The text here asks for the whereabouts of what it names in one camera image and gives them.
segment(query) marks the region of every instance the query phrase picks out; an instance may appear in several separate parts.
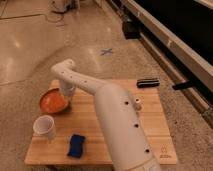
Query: black cable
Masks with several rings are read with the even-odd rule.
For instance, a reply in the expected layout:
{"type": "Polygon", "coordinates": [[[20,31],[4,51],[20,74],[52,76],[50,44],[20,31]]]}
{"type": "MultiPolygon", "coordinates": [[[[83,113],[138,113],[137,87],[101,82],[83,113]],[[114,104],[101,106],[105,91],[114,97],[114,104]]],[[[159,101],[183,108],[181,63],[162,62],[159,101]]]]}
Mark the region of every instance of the black cable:
{"type": "MultiPolygon", "coordinates": [[[[46,14],[20,15],[20,16],[2,18],[3,14],[4,14],[4,12],[5,12],[5,9],[6,9],[6,7],[7,7],[8,2],[9,2],[9,0],[7,0],[7,1],[6,1],[6,4],[4,5],[3,11],[2,11],[2,13],[1,13],[1,15],[0,15],[0,20],[10,20],[10,19],[17,19],[17,18],[27,18],[27,17],[35,17],[35,16],[41,16],[41,15],[43,15],[43,16],[45,17],[45,20],[46,20],[47,22],[49,22],[49,23],[58,23],[58,22],[60,22],[60,21],[62,21],[62,20],[64,19],[64,14],[63,14],[63,13],[54,12],[54,11],[51,11],[51,12],[54,13],[54,14],[58,14],[58,15],[61,16],[59,20],[50,20],[46,14]]],[[[54,7],[55,9],[57,9],[58,11],[60,11],[60,10],[54,5],[54,3],[52,3],[52,5],[53,5],[53,7],[54,7]]]]}

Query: floor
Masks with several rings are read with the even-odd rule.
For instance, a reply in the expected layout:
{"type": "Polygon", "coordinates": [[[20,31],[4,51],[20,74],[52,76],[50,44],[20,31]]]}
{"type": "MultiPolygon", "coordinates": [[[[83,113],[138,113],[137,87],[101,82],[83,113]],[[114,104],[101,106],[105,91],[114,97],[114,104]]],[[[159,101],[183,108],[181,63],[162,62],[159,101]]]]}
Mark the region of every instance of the floor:
{"type": "MultiPolygon", "coordinates": [[[[80,73],[98,78],[158,77],[161,102],[179,158],[167,171],[212,171],[213,131],[138,40],[125,40],[121,21],[103,2],[81,1],[79,11],[50,14],[48,0],[0,1],[0,170],[48,170],[26,166],[24,158],[39,116],[38,101],[53,79],[50,67],[72,58],[80,73]],[[101,56],[101,50],[113,53],[101,56]]],[[[111,170],[71,167],[64,170],[111,170]]]]}

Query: wooden cutting board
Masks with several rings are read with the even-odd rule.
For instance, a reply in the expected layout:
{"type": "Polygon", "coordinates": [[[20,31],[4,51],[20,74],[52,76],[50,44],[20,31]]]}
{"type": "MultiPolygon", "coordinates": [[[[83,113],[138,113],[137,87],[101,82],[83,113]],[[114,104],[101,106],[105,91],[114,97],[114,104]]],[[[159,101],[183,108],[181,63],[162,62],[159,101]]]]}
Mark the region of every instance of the wooden cutting board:
{"type": "MultiPolygon", "coordinates": [[[[139,119],[151,148],[160,164],[176,164],[177,156],[167,126],[157,88],[138,89],[136,80],[111,80],[129,89],[142,101],[139,119]]],[[[50,89],[58,88],[53,80],[50,89]]],[[[77,89],[72,99],[72,108],[52,115],[57,135],[48,141],[33,134],[25,163],[29,165],[105,165],[112,164],[99,122],[96,118],[93,96],[77,89]],[[80,159],[67,156],[69,140],[73,134],[86,136],[84,153],[80,159]]]]}

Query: blue sponge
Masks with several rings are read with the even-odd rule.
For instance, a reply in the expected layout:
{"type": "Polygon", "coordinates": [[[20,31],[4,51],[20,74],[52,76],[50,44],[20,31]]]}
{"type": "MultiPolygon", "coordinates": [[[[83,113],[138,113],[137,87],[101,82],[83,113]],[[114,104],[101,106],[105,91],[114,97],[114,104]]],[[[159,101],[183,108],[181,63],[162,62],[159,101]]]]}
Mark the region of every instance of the blue sponge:
{"type": "Polygon", "coordinates": [[[70,150],[67,155],[80,158],[83,153],[84,141],[84,136],[74,134],[70,139],[70,150]]]}

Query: paper cup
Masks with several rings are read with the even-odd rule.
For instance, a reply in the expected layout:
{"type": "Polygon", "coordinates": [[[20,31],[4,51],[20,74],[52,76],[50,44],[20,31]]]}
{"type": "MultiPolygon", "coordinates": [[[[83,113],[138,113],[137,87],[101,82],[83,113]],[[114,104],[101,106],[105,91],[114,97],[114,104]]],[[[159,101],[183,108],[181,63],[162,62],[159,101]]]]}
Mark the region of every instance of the paper cup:
{"type": "Polygon", "coordinates": [[[45,136],[48,139],[53,139],[56,135],[54,119],[51,116],[40,116],[33,124],[35,133],[45,136]]]}

